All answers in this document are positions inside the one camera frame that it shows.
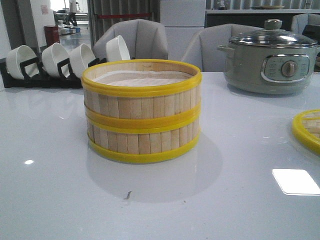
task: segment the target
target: yellow plastic rim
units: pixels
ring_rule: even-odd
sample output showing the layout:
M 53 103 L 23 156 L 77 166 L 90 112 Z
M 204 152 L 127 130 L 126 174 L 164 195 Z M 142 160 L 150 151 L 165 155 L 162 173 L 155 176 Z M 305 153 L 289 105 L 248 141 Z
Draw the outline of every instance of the yellow plastic rim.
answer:
M 109 125 L 103 125 L 98 122 L 95 122 L 94 120 L 90 119 L 87 117 L 87 120 L 93 124 L 94 126 L 104 129 L 107 131 L 115 132 L 115 133 L 123 133 L 123 134 L 155 134 L 155 133 L 162 133 L 162 132 L 168 132 L 171 130 L 176 130 L 180 129 L 182 127 L 185 127 L 191 123 L 193 123 L 198 117 L 200 113 L 197 115 L 194 115 L 191 118 L 188 118 L 184 121 L 177 122 L 175 124 L 171 125 L 165 125 L 161 127 L 154 127 L 154 128 L 119 128 L 119 127 L 114 127 L 114 126 L 109 126 Z
M 304 146 L 320 155 L 320 138 L 311 134 L 303 125 L 303 120 L 320 120 L 319 117 L 308 117 L 307 115 L 320 112 L 320 109 L 309 110 L 299 113 L 293 118 L 292 133 Z
M 119 162 L 124 163 L 134 163 L 134 164 L 148 164 L 148 163 L 156 163 L 161 162 L 169 159 L 174 159 L 179 157 L 190 149 L 192 149 L 198 142 L 200 136 L 200 130 L 197 136 L 192 139 L 187 144 L 170 151 L 158 152 L 158 153 L 150 153 L 150 154 L 128 154 L 116 151 L 110 151 L 106 148 L 101 147 L 98 144 L 95 144 L 90 137 L 89 144 L 90 146 L 100 155 L 110 158 L 112 160 L 117 160 Z
M 131 119 L 131 118 L 116 118 L 105 116 L 95 111 L 90 110 L 85 106 L 85 115 L 93 124 L 104 125 L 106 127 L 116 129 L 132 129 L 132 130 L 145 130 L 145 129 L 159 129 L 173 125 L 185 125 L 186 122 L 193 122 L 194 119 L 199 117 L 201 112 L 201 103 L 198 103 L 190 110 L 181 112 L 179 114 L 148 118 L 148 119 Z
M 90 80 L 87 75 L 90 71 L 96 68 L 101 68 L 107 65 L 116 65 L 116 64 L 126 64 L 126 63 L 170 63 L 180 66 L 185 66 L 193 69 L 196 74 L 184 81 L 177 83 L 157 85 L 157 86 L 112 86 L 103 83 L 98 83 Z M 123 61 L 113 61 L 97 64 L 87 68 L 81 78 L 82 87 L 91 91 L 96 92 L 102 95 L 107 96 L 116 96 L 116 97 L 127 97 L 127 98 L 141 98 L 141 97 L 157 97 L 172 95 L 187 91 L 199 85 L 201 83 L 202 75 L 201 70 L 192 64 L 180 61 L 173 60 L 162 60 L 162 59 L 135 59 L 135 60 L 123 60 Z

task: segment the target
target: bamboo steamer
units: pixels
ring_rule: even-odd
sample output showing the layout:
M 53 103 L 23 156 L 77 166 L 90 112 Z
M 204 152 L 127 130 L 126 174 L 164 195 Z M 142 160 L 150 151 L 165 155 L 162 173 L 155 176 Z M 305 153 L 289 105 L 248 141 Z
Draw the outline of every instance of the bamboo steamer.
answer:
M 108 76 L 117 71 L 189 77 L 151 86 L 97 82 L 125 78 L 121 72 Z M 89 67 L 81 83 L 90 146 L 107 158 L 127 163 L 160 162 L 186 153 L 199 139 L 201 79 L 198 67 L 172 60 L 135 59 Z
M 320 109 L 297 114 L 292 121 L 292 133 L 305 147 L 320 155 Z

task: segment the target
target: bowl rack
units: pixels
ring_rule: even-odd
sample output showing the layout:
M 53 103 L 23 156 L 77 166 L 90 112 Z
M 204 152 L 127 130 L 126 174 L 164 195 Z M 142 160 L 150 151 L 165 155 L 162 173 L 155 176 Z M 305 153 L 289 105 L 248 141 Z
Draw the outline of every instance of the bowl rack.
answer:
M 88 64 L 88 67 L 96 64 L 105 63 L 106 58 L 96 58 Z M 29 76 L 26 73 L 26 66 L 36 64 L 39 73 L 34 76 Z M 70 75 L 66 77 L 62 72 L 62 67 L 67 65 Z M 3 85 L 5 88 L 20 87 L 20 88 L 63 88 L 63 89 L 80 89 L 82 88 L 81 80 L 74 74 L 70 59 L 66 58 L 57 63 L 59 78 L 50 76 L 44 69 L 43 63 L 39 57 L 34 57 L 20 63 L 21 73 L 23 79 L 13 78 L 7 70 L 6 58 L 0 60 L 0 72 L 2 76 Z

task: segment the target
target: chair back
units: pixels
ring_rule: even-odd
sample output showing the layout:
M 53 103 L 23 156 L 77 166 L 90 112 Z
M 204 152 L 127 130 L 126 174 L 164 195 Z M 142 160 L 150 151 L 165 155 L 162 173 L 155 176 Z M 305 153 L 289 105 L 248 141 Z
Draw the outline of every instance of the chair back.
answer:
M 131 58 L 168 59 L 168 42 L 165 27 L 155 21 L 135 19 L 112 25 L 95 43 L 92 50 L 96 58 L 106 57 L 106 43 L 121 35 Z
M 233 23 L 205 28 L 193 35 L 181 61 L 198 66 L 202 72 L 223 72 L 226 54 L 217 46 L 228 45 L 229 38 L 240 33 L 260 29 Z
M 320 15 L 303 13 L 292 17 L 291 32 L 302 34 L 306 25 L 320 25 Z

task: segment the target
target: bamboo steamer lid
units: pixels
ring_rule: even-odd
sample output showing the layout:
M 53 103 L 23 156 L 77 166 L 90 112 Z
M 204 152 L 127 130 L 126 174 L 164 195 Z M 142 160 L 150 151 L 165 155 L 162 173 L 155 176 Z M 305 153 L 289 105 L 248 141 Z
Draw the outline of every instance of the bamboo steamer lid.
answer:
M 292 121 L 292 133 L 305 147 L 320 155 L 320 109 L 296 115 Z

